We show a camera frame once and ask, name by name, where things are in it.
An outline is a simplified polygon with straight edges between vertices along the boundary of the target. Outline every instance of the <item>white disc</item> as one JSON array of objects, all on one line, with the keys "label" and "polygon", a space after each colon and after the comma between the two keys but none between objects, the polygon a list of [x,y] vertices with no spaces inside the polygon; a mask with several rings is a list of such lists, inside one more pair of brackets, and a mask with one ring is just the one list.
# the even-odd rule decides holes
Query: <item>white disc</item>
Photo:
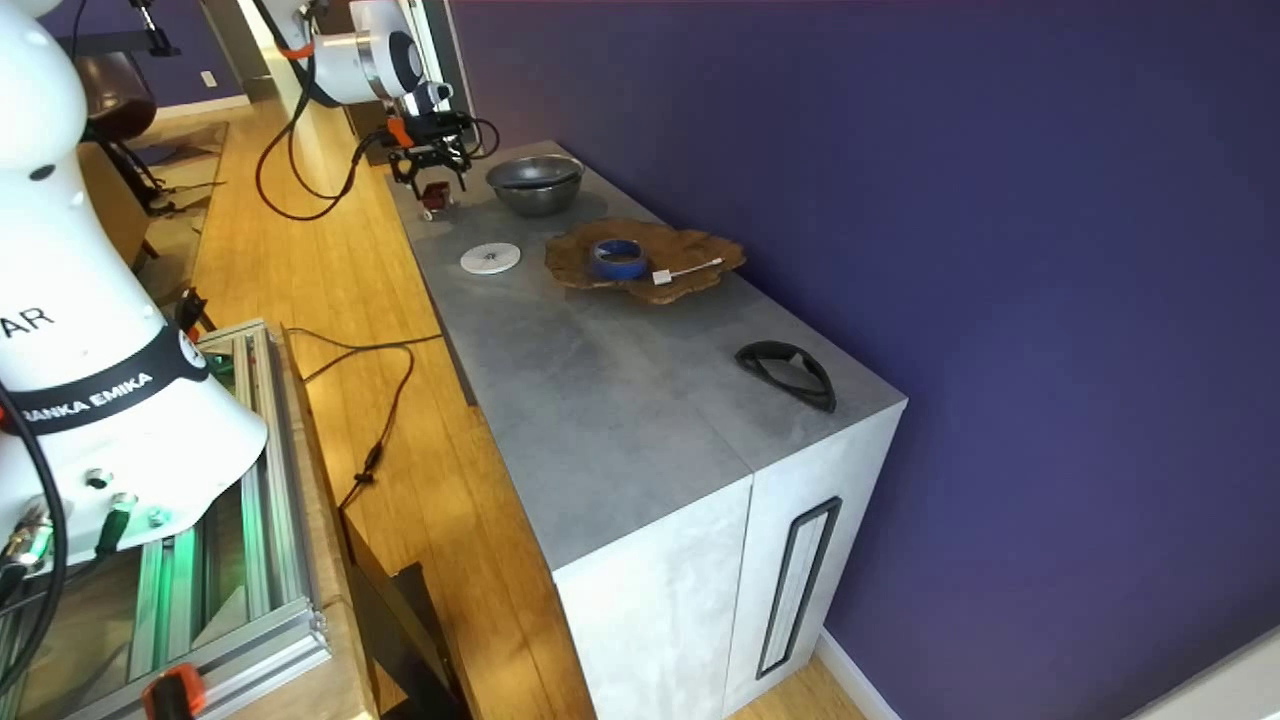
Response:
[{"label": "white disc", "polygon": [[477,242],[460,255],[462,271],[471,274],[498,274],[519,262],[514,242]]}]

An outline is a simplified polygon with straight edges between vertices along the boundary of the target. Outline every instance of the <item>concrete-look cabinet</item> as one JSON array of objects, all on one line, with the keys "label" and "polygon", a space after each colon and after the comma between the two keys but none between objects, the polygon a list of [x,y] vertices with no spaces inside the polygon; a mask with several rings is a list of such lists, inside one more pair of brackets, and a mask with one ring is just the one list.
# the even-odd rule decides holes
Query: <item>concrete-look cabinet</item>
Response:
[{"label": "concrete-look cabinet", "polygon": [[[511,146],[477,167],[556,144]],[[651,220],[594,172],[564,215],[525,220],[471,182],[399,215],[460,372],[484,408],[600,720],[713,720],[809,662],[904,396],[738,274],[647,309],[564,291],[543,248],[593,220]],[[460,255],[509,239],[519,262]],[[803,349],[821,412],[734,363]]]}]

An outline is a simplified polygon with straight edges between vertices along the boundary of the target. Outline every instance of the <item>wooden floor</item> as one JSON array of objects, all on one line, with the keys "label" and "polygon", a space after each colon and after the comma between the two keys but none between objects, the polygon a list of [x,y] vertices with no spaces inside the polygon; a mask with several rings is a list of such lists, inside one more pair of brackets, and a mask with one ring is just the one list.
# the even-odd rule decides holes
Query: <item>wooden floor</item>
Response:
[{"label": "wooden floor", "polygon": [[[348,509],[348,526],[380,572],[423,569],[477,720],[589,720],[593,703],[546,563],[484,415],[462,403],[383,167],[361,167],[353,195],[333,215],[316,224],[281,220],[250,178],[259,146],[281,122],[274,98],[230,121],[192,285],[209,296],[215,324],[262,316],[274,326],[306,326],[353,342],[427,335],[412,349],[414,374],[383,442],[374,487]],[[306,111],[294,144],[306,178],[336,188],[353,153],[344,114]],[[283,155],[269,162],[262,188],[293,213],[321,207],[287,177]],[[336,349],[294,335],[293,357],[306,372]],[[368,351],[306,384],[333,498],[348,496],[380,434],[399,372],[399,351]],[[738,720],[855,720],[855,709],[812,662]]]}]

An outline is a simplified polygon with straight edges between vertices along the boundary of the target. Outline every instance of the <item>purple wall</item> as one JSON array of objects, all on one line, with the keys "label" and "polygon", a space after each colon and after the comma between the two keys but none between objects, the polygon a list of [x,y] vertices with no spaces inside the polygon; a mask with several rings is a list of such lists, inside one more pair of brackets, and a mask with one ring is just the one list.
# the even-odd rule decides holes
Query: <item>purple wall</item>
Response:
[{"label": "purple wall", "polygon": [[1120,714],[1280,623],[1280,4],[451,0],[556,134],[913,396],[829,626],[904,714]]},{"label": "purple wall", "polygon": [[[77,4],[80,0],[63,0],[55,10],[42,14],[42,26],[55,36],[70,36]],[[132,58],[152,85],[154,102],[200,102],[240,95],[240,79],[223,58],[223,48],[215,42],[200,10],[200,0],[152,0],[152,14],[180,48],[180,56],[132,51]],[[143,18],[128,0],[82,0],[80,36],[96,31],[143,31]]]}]

